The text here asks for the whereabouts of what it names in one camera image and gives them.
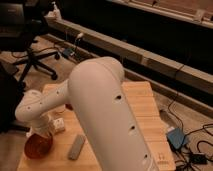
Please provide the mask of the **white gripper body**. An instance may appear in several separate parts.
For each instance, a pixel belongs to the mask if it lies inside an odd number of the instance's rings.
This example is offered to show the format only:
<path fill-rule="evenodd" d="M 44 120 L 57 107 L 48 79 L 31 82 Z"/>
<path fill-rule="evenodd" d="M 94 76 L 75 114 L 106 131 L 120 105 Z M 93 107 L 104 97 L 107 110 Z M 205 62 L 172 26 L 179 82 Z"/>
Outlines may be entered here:
<path fill-rule="evenodd" d="M 53 135 L 54 126 L 51 122 L 32 122 L 31 123 L 32 133 L 37 134 L 44 138 L 49 138 Z"/>

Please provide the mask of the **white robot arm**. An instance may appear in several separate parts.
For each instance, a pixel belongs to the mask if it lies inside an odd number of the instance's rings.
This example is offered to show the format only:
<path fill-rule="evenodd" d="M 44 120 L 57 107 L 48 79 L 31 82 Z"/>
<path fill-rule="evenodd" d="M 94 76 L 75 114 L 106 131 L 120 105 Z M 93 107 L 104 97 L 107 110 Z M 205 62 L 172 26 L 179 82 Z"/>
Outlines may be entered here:
<path fill-rule="evenodd" d="M 85 60 L 43 94 L 29 90 L 15 110 L 22 122 L 70 104 L 102 171 L 159 171 L 122 88 L 124 69 L 112 57 Z"/>

